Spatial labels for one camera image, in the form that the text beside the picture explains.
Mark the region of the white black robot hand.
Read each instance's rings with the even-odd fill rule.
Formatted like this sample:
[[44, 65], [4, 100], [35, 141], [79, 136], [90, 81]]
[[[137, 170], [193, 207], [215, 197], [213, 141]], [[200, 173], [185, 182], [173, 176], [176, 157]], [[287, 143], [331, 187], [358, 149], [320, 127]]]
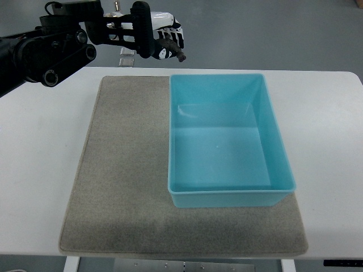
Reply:
[[151, 12], [153, 30], [158, 38], [154, 41], [153, 58], [157, 60], [176, 57], [179, 62], [186, 60], [182, 49], [184, 48], [184, 35], [181, 24], [169, 12]]

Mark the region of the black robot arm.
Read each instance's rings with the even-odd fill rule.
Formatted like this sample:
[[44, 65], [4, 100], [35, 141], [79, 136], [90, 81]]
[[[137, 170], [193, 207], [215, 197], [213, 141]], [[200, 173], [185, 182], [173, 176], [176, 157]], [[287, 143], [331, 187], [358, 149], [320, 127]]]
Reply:
[[154, 54], [150, 7], [136, 1], [130, 14], [104, 16], [100, 1], [59, 3], [33, 31], [1, 37], [1, 96], [25, 82], [54, 87], [96, 58], [96, 45]]

